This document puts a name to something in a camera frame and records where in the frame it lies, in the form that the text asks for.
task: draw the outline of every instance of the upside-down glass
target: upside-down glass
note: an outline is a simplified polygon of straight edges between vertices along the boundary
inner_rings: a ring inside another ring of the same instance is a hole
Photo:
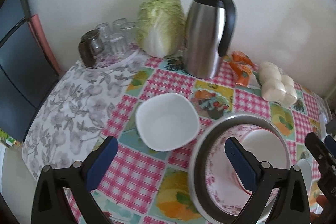
[[[109,36],[112,53],[115,55],[125,54],[129,51],[128,43],[122,33],[114,33]]]
[[[126,22],[120,26],[121,32],[124,34],[128,44],[135,42],[135,23]]]
[[[127,22],[126,18],[119,18],[112,23],[113,32],[120,32],[120,26]]]
[[[101,38],[103,38],[104,40],[112,35],[110,25],[107,22],[97,25],[96,29],[99,31]]]
[[[108,37],[110,35],[112,35],[112,31],[110,29],[110,25],[105,22],[105,23],[101,23],[99,25],[97,25],[96,29],[99,31],[99,34],[100,34],[100,38],[101,40],[103,41],[104,43],[104,46],[105,46],[105,53],[112,53],[111,52],[111,46],[109,43],[106,43]]]

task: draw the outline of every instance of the white bowl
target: white bowl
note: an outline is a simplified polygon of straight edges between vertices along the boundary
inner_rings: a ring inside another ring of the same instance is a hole
[[[300,159],[296,165],[298,165],[301,169],[303,181],[306,186],[307,194],[310,195],[310,187],[312,181],[312,169],[310,162],[306,159]]]
[[[200,129],[193,105],[177,93],[161,94],[143,102],[137,109],[135,122],[145,145],[156,151],[182,147]]]

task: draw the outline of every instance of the blue gripper pad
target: blue gripper pad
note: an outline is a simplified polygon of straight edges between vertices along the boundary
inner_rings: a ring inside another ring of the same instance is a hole
[[[336,157],[336,142],[332,136],[328,135],[324,139],[325,146],[329,149],[334,157]]]
[[[86,189],[88,191],[97,189],[117,152],[118,141],[112,138],[87,172]]]
[[[254,193],[257,189],[258,182],[256,172],[252,169],[251,165],[244,158],[232,140],[227,139],[224,148],[226,156],[235,169],[245,189]]]

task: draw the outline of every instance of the floral cloth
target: floral cloth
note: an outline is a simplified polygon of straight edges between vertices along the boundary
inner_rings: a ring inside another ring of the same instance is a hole
[[[81,61],[70,68],[44,102],[23,144],[23,160],[36,180],[46,164],[64,168],[87,157],[146,59],[140,52],[127,65],[106,72],[89,71]]]

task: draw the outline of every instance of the screw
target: screw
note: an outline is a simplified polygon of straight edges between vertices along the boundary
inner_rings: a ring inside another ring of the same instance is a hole
[[[268,162],[263,161],[263,162],[261,163],[261,166],[267,169],[267,168],[269,168],[271,165],[270,165]]]
[[[81,167],[82,166],[82,162],[80,160],[76,160],[73,164],[72,164],[73,167],[75,168],[78,168],[78,167]]]
[[[49,169],[50,169],[50,165],[45,165],[45,166],[42,168],[42,171],[47,172],[47,171],[49,171]]]
[[[300,167],[299,167],[298,165],[294,165],[294,166],[293,166],[293,169],[294,169],[295,171],[300,171],[300,170],[301,170]]]

